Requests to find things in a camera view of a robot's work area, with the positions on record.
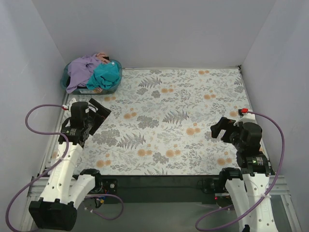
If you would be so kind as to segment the teal t shirt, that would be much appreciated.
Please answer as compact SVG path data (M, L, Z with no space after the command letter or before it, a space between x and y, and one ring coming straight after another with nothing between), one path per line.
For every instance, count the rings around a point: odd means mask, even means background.
M96 88L108 90L115 87L120 81L120 66L113 61L107 64L98 65L89 78L86 87L91 90Z

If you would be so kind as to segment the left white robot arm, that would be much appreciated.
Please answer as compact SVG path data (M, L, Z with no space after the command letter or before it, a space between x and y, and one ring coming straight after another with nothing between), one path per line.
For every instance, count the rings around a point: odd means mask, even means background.
M72 99L63 110L70 112L58 132L57 157L49 170L49 179L37 201L29 205L29 213L40 229L70 231L77 219L77 209L89 193L104 192L102 176L97 169L85 169L71 183L84 145L109 116L111 111L95 99Z

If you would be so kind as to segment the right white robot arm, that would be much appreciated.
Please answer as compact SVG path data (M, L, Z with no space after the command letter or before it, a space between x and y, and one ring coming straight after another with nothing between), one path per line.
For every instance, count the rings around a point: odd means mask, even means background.
M222 117L211 126L212 138L224 131L221 140L237 152L238 168L224 168L219 174L219 188L228 192L236 211L241 232L276 232L271 199L268 194L270 167L260 151L262 128L254 119L239 121Z

